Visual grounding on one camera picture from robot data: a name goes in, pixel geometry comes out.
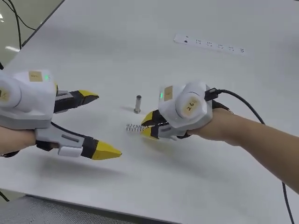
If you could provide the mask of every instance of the metal pin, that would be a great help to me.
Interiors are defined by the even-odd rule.
[[[136,105],[134,109],[134,113],[140,113],[140,104],[141,104],[141,96],[136,96]]]

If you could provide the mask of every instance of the white power strip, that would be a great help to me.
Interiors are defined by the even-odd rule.
[[[211,41],[205,41],[199,38],[192,38],[187,35],[176,34],[174,42],[234,55],[246,55],[244,48],[237,48],[231,45],[216,44]]]

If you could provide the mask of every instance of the black cable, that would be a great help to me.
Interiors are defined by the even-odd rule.
[[[255,111],[255,109],[250,105],[250,103],[248,103],[245,99],[243,99],[242,97],[240,97],[238,94],[236,94],[234,92],[231,92],[231,91],[228,91],[228,90],[216,90],[216,94],[220,94],[220,93],[229,94],[229,95],[231,95],[233,97],[236,97],[240,101],[242,101],[254,113],[254,115],[257,117],[257,119],[263,125],[265,125],[265,122],[263,121],[263,119],[261,118],[261,116]],[[291,208],[290,208],[290,205],[289,205],[288,195],[286,193],[285,183],[283,183],[283,182],[282,182],[282,190],[283,190],[283,193],[284,193],[285,205],[286,205],[286,208],[287,208],[289,216],[290,216],[291,224],[295,224],[294,223],[294,219],[293,219],[293,215],[292,215],[292,212],[291,212]]]
[[[0,191],[0,196],[3,197],[3,199],[6,201],[6,202],[9,202],[9,199],[7,197],[5,197],[5,195]]]
[[[8,0],[8,1],[11,4],[11,6],[13,7],[15,19],[17,20],[18,35],[19,35],[19,47],[20,47],[20,50],[21,50],[22,49],[22,40],[21,40],[20,22],[19,22],[18,14],[17,14],[17,11],[16,11],[12,1],[11,0]]]
[[[3,1],[5,4],[7,4],[7,6],[10,8],[11,11],[14,12],[14,10],[10,7],[10,5],[9,5],[6,1],[4,1],[4,0],[2,0],[2,1]],[[20,17],[19,15],[18,15],[18,17],[19,17],[20,21],[24,24],[24,26],[26,26],[27,28],[29,28],[29,29],[31,29],[31,30],[36,30],[36,29],[34,29],[34,28],[28,26],[28,25],[21,19],[21,17]]]

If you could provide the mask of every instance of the wrist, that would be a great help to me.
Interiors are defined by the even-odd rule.
[[[224,131],[225,142],[241,146],[244,134],[246,134],[248,120],[246,118],[233,115],[231,117],[230,125],[226,126]]]

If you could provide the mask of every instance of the number sticker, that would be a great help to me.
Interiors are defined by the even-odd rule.
[[[189,117],[198,106],[199,106],[198,99],[196,97],[190,97],[190,99],[184,106],[184,110],[183,110],[184,115]]]
[[[7,102],[9,100],[10,94],[3,88],[0,88],[0,101]]]
[[[172,86],[168,86],[164,89],[164,101],[172,99]]]
[[[31,82],[42,82],[43,77],[40,71],[30,71],[29,72],[29,81]]]

